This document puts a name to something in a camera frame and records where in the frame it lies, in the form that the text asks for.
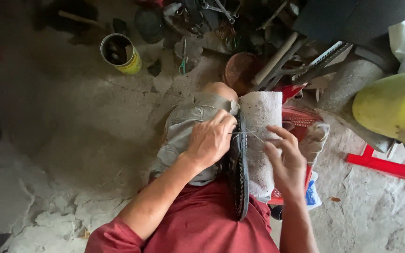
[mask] metal can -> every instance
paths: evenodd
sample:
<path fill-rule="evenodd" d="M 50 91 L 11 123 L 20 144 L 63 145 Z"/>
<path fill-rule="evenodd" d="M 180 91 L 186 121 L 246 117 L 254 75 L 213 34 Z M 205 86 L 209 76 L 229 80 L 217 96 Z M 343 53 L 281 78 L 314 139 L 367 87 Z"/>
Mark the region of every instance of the metal can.
<path fill-rule="evenodd" d="M 142 59 L 131 40 L 120 33 L 107 35 L 100 46 L 103 59 L 126 75 L 137 74 L 142 68 Z"/>

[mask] shorts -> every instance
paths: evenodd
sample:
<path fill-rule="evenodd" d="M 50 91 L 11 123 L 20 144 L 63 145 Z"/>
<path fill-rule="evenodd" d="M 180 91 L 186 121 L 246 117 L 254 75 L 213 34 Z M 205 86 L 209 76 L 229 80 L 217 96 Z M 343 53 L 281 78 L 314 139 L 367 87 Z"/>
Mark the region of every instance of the shorts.
<path fill-rule="evenodd" d="M 206 92 L 197 92 L 180 102 L 166 120 L 165 131 L 167 143 L 161 147 L 151 167 L 151 174 L 158 177 L 184 152 L 193 126 L 201 121 L 211 119 L 219 109 L 224 109 L 235 116 L 239 104 L 226 98 Z M 196 175 L 190 182 L 193 186 L 203 186 L 215 179 L 221 172 L 220 166 L 214 164 Z"/>

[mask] wooden stick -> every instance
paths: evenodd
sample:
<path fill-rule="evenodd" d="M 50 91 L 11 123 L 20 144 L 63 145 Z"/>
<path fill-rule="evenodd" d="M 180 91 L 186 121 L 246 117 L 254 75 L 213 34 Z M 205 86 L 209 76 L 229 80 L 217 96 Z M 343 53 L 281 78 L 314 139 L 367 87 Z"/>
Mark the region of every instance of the wooden stick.
<path fill-rule="evenodd" d="M 106 29 L 106 28 L 104 27 L 104 25 L 102 25 L 102 24 L 99 23 L 98 21 L 91 20 L 91 19 L 86 19 L 86 18 L 83 18 L 83 17 L 79 17 L 78 15 L 71 14 L 71 13 L 68 13 L 68 12 L 64 12 L 64 11 L 62 11 L 62 10 L 59 10 L 59 16 L 64 17 L 64 18 L 69 18 L 69 19 L 72 19 L 72 20 L 75 20 L 75 21 L 78 21 L 78 22 L 82 22 L 82 23 L 87 23 L 87 24 L 91 24 L 91 25 L 94 25 L 94 26 L 98 26 L 98 27 L 100 27 L 100 28 L 102 28 L 102 29 L 104 29 L 104 30 Z"/>

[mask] cracked concrete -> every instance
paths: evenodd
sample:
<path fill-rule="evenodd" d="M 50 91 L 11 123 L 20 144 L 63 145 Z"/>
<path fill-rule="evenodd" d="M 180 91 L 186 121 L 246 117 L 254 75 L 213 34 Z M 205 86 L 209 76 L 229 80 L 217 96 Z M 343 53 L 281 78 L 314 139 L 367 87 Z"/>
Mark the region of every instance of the cracked concrete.
<path fill-rule="evenodd" d="M 96 4 L 100 20 L 131 26 L 132 2 Z M 144 66 L 123 76 L 97 46 L 70 45 L 71 35 L 50 28 L 33 32 L 30 13 L 29 1 L 0 0 L 0 233 L 12 234 L 1 251 L 83 252 L 82 232 L 112 220 L 146 183 L 172 106 L 219 81 L 225 61 L 207 55 L 179 75 L 172 52 L 131 26 Z M 146 67 L 159 57 L 153 78 Z M 310 213 L 320 251 L 405 252 L 405 181 L 345 164 L 364 143 L 324 117 L 331 134 L 315 169 L 323 205 Z M 271 221 L 277 244 L 280 224 Z"/>

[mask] red plastic basket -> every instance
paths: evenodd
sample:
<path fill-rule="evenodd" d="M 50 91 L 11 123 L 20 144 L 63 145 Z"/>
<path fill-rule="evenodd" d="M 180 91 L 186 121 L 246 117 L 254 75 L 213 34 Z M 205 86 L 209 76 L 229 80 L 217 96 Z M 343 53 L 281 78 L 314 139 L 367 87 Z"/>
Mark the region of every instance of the red plastic basket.
<path fill-rule="evenodd" d="M 301 142 L 302 139 L 307 134 L 307 127 L 310 126 L 313 122 L 323 121 L 323 118 L 316 113 L 308 112 L 302 109 L 298 109 L 292 106 L 282 106 L 282 120 L 290 121 L 295 124 L 295 128 L 290 132 L 295 135 L 298 139 L 298 142 Z M 312 176 L 312 168 L 307 165 L 306 170 L 306 183 L 305 188 L 309 186 L 309 182 Z M 268 201 L 268 204 L 273 205 L 282 205 L 284 204 L 284 199 L 281 197 L 281 193 L 278 189 L 274 189 L 271 193 L 271 199 Z"/>

